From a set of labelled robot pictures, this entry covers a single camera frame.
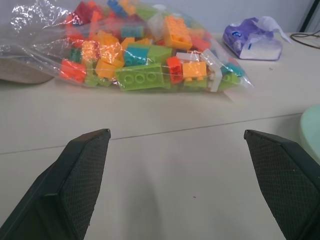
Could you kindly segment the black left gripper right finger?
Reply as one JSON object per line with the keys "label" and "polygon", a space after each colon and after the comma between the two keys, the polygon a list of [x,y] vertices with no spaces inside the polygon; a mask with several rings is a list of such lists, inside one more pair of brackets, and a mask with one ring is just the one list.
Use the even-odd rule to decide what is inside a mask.
{"label": "black left gripper right finger", "polygon": [[260,191],[287,240],[320,238],[320,166],[296,142],[244,132]]}

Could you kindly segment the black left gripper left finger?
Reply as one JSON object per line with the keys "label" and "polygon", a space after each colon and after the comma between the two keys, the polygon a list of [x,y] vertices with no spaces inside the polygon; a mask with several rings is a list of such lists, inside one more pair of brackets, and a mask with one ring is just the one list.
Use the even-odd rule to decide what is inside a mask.
{"label": "black left gripper left finger", "polygon": [[0,228],[2,240],[82,240],[100,193],[111,131],[71,140]]}

